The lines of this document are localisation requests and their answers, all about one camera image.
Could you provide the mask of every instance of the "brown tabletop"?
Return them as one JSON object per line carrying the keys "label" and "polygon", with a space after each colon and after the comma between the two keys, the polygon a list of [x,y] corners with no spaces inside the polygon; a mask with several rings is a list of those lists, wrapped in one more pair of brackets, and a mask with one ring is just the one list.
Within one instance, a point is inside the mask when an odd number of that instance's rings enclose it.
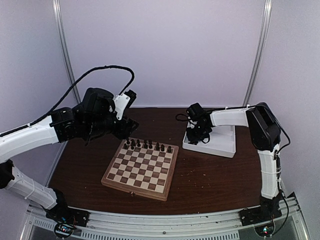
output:
{"label": "brown tabletop", "polygon": [[182,149],[185,122],[175,120],[181,108],[131,108],[126,115],[139,122],[134,138],[180,147],[167,201],[130,196],[101,184],[120,140],[106,135],[88,146],[81,139],[67,144],[50,182],[71,207],[119,214],[174,215],[212,213],[259,204],[260,162],[249,130],[236,128],[233,158]]}

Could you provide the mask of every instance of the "white box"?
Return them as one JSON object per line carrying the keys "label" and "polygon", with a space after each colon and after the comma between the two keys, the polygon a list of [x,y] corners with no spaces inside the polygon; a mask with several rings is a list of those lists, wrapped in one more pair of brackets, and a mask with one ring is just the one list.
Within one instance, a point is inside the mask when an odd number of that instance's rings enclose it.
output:
{"label": "white box", "polygon": [[197,145],[190,144],[187,133],[184,134],[182,148],[212,154],[227,158],[233,158],[236,153],[236,130],[235,126],[215,126],[210,132],[210,141],[208,143],[198,142]]}

